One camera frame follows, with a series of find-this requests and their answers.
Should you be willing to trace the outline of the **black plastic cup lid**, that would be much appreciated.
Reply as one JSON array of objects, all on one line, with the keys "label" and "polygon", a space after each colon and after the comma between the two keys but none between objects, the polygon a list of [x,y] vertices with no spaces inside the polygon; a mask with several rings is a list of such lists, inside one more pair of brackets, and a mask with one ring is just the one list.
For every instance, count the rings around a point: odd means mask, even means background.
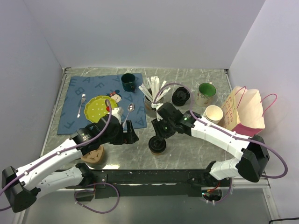
[{"label": "black plastic cup lid", "polygon": [[166,149],[165,139],[159,140],[156,136],[150,138],[148,145],[149,145],[150,151],[159,152],[159,151],[165,151],[165,149]]}]

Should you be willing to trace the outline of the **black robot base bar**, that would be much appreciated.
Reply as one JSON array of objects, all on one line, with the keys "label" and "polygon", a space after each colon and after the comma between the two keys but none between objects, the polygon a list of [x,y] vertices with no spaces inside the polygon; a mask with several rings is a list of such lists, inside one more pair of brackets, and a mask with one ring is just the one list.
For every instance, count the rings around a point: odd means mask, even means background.
[{"label": "black robot base bar", "polygon": [[120,196],[177,196],[201,197],[203,188],[229,187],[230,180],[210,179],[202,169],[150,170],[92,170],[91,183],[114,185]]}]

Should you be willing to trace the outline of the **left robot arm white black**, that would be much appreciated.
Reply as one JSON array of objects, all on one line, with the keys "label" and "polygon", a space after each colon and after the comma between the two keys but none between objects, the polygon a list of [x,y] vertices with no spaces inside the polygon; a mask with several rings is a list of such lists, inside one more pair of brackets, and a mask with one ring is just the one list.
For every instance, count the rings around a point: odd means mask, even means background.
[{"label": "left robot arm white black", "polygon": [[5,168],[2,171],[0,192],[5,194],[9,208],[18,213],[52,191],[76,185],[89,187],[93,176],[85,164],[80,163],[63,172],[57,170],[103,144],[128,145],[137,142],[139,138],[132,122],[128,120],[126,123],[127,130],[124,131],[120,117],[108,114],[97,123],[78,129],[61,145],[39,159],[19,168]]}]

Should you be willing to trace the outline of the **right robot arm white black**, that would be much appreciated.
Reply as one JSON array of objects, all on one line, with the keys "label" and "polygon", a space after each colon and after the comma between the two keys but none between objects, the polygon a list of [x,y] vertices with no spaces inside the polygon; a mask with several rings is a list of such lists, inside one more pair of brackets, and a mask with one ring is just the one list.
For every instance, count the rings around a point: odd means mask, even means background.
[{"label": "right robot arm white black", "polygon": [[175,133],[203,139],[230,153],[233,158],[213,161],[204,175],[205,183],[215,186],[220,180],[241,176],[250,182],[259,182],[270,159],[264,140],[258,135],[240,135],[220,127],[191,111],[182,113],[171,103],[152,104],[156,119],[152,120],[156,135],[149,140],[152,153],[166,149],[166,139]]}]

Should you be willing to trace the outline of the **brown paper coffee cup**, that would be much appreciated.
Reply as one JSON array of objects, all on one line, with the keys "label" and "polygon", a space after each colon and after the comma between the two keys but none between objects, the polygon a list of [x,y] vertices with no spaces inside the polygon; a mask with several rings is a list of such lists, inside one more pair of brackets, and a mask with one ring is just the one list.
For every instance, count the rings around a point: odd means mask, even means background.
[{"label": "brown paper coffee cup", "polygon": [[164,151],[159,151],[159,152],[156,152],[156,151],[151,151],[151,153],[155,156],[158,156],[158,155],[163,155],[164,154]]}]

